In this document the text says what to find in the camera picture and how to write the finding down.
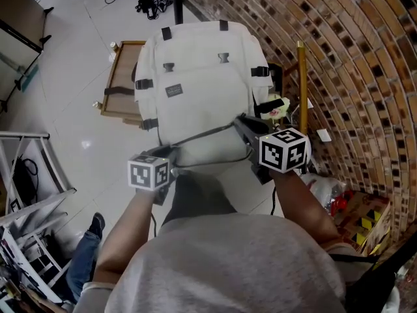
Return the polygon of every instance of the leg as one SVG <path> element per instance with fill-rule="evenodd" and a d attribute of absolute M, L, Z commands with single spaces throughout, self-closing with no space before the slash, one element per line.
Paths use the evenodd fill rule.
<path fill-rule="evenodd" d="M 177 178 L 172 208 L 163 224 L 176 218 L 235 212 L 215 177 L 186 171 Z"/>
<path fill-rule="evenodd" d="M 78 243 L 72 256 L 70 267 L 66 272 L 66 282 L 76 301 L 79 300 L 84 284 L 91 279 L 95 255 L 97 247 L 102 240 L 104 226 L 103 216 L 100 213 L 96 213 L 89 230 L 84 233 L 83 238 Z"/>

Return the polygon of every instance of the backpack label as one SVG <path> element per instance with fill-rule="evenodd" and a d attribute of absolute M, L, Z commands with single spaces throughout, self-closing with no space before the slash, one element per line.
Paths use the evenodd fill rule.
<path fill-rule="evenodd" d="M 179 83 L 178 85 L 166 87 L 165 91 L 167 92 L 168 97 L 174 97 L 176 95 L 182 94 L 182 87 L 181 87 L 181 84 Z"/>

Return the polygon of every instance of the brick wall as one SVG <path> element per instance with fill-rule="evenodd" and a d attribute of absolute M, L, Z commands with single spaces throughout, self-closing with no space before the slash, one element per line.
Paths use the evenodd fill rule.
<path fill-rule="evenodd" d="M 388 196 L 394 239 L 416 215 L 416 0 L 192 0 L 243 23 L 288 68 L 306 44 L 309 135 L 323 173 Z M 295 78 L 287 92 L 298 92 Z M 321 143 L 315 131 L 333 139 Z"/>

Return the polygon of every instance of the wooden frame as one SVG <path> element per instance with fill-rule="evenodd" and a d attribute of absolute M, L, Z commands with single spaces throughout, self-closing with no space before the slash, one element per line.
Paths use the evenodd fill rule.
<path fill-rule="evenodd" d="M 146 42 L 144 40 L 124 40 L 120 43 L 120 46 L 118 46 L 116 44 L 113 45 L 113 49 L 116 53 L 116 57 L 115 57 L 115 61 L 113 63 L 113 66 L 111 67 L 109 80 L 108 80 L 107 85 L 106 85 L 107 88 L 118 86 L 118 84 L 114 84 L 113 82 L 115 81 L 115 77 L 117 76 L 117 69 L 118 68 L 123 68 L 123 67 L 119 66 L 119 63 L 120 63 L 120 60 L 121 60 L 121 56 L 122 56 L 124 50 L 126 49 L 126 46 L 141 46 L 142 47 L 143 45 L 145 45 L 145 43 Z M 131 85 L 128 88 L 134 89 L 134 82 L 132 82 Z M 131 124 L 131 125 L 138 125 L 139 127 L 142 127 L 142 116 L 139 113 L 139 107 L 137 107 L 137 113 L 114 111 L 114 110 L 109 108 L 109 102 L 111 100 L 110 97 L 112 97 L 112 96 L 113 95 L 104 95 L 103 103 L 98 104 L 101 115 L 108 116 L 108 117 L 118 117 L 118 118 L 121 118 L 124 123 L 128 123 L 128 124 Z M 117 96 L 126 97 L 126 99 L 128 99 L 128 97 L 130 97 L 130 95 L 117 95 Z"/>

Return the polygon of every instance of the white tile floor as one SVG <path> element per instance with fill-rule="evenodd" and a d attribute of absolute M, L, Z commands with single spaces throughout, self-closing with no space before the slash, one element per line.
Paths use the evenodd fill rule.
<path fill-rule="evenodd" d="M 46 21 L 45 34 L 52 38 L 38 60 L 38 73 L 24 93 L 14 94 L 9 112 L 0 118 L 0 128 L 51 134 L 60 167 L 78 190 L 61 204 L 68 217 L 57 228 L 70 250 L 94 212 L 104 215 L 104 235 L 109 233 L 134 195 L 127 185 L 127 159 L 156 145 L 147 132 L 100 116 L 92 107 L 95 100 L 102 100 L 113 62 L 110 42 L 146 40 L 162 27 L 173 25 L 174 15 L 169 7 L 157 20 L 149 21 L 136 12 L 137 0 L 116 0 L 111 5 L 104 0 L 37 1 L 44 8 L 55 7 Z M 184 21 L 198 22 L 187 8 Z M 218 177 L 238 211 L 270 212 L 272 185 L 261 186 L 247 162 Z M 174 191 L 173 186 L 163 207 L 154 207 L 159 226 Z M 279 206 L 275 214 L 281 214 Z"/>

